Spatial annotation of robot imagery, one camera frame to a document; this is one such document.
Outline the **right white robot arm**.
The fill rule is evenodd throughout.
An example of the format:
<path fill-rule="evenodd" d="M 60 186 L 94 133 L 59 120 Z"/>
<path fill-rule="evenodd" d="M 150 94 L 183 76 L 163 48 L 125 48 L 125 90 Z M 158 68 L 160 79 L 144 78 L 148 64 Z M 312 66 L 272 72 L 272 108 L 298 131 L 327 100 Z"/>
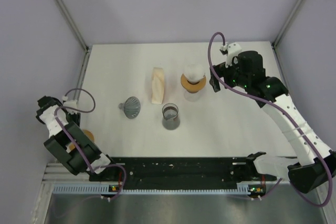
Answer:
<path fill-rule="evenodd" d="M 215 92 L 220 85 L 233 91 L 243 88 L 243 96 L 255 100 L 270 116 L 293 148 L 296 157 L 272 156 L 264 152 L 249 155 L 251 163 L 245 174 L 252 180 L 263 174 L 285 179 L 301 193 L 308 193 L 323 183 L 332 185 L 335 176 L 335 151 L 324 143 L 303 118 L 293 103 L 288 89 L 277 77 L 269 77 L 262 56 L 244 51 L 211 65 L 210 84 Z"/>

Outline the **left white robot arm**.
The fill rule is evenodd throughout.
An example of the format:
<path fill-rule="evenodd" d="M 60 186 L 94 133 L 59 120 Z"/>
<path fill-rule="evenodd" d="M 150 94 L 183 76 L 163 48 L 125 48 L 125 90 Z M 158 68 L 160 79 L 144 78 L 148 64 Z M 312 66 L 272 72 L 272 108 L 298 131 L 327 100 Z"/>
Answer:
<path fill-rule="evenodd" d="M 38 100 L 38 106 L 36 118 L 49 132 L 44 146 L 70 173 L 101 173 L 107 180 L 117 178 L 118 166 L 80 128 L 77 100 L 61 102 L 44 96 Z"/>

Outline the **white paper coffee filter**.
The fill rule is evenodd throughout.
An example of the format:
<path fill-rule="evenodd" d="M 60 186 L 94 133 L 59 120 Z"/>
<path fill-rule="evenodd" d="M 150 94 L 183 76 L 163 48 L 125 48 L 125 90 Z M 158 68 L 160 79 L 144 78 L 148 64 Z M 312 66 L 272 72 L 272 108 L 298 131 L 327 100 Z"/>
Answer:
<path fill-rule="evenodd" d="M 205 70 L 200 64 L 187 65 L 184 68 L 183 74 L 190 79 L 200 79 L 205 75 Z"/>

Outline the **orange coffee filter box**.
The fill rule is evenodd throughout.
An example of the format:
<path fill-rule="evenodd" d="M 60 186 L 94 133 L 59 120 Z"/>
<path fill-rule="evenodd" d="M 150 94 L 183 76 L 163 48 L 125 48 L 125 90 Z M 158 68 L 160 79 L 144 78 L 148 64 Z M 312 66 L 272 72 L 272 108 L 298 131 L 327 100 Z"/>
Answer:
<path fill-rule="evenodd" d="M 154 67 L 151 77 L 152 104 L 162 104 L 164 98 L 164 87 L 164 70 L 162 68 Z"/>

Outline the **wooden dripper ring stand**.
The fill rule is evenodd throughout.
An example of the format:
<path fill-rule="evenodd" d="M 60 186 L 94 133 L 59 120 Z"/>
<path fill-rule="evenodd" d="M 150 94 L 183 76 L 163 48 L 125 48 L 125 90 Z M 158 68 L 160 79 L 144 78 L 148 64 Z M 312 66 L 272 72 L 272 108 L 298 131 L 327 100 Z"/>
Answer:
<path fill-rule="evenodd" d="M 196 83 L 191 83 L 188 81 L 184 74 L 181 75 L 181 85 L 189 93 L 198 93 L 206 85 L 206 76 L 203 76 L 201 80 Z"/>

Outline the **grey glass carafe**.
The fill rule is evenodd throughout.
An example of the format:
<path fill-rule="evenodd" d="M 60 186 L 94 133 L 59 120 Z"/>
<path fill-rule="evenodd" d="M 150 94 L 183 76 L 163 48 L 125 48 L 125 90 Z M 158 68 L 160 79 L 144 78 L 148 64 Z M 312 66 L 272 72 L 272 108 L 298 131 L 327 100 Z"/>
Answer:
<path fill-rule="evenodd" d="M 178 107 L 174 103 L 167 103 L 162 108 L 162 125 L 167 130 L 175 130 L 180 125 Z"/>

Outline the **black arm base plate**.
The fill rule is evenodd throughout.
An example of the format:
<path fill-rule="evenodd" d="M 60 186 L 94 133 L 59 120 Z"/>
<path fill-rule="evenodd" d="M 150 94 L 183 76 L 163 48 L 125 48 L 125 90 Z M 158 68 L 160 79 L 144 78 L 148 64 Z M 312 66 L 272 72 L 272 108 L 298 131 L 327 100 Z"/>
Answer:
<path fill-rule="evenodd" d="M 276 181 L 272 175 L 262 175 L 245 157 L 114 157 L 124 167 L 90 175 L 91 182 L 118 182 L 126 179 L 125 189 L 207 190 L 235 189 L 244 181 Z"/>

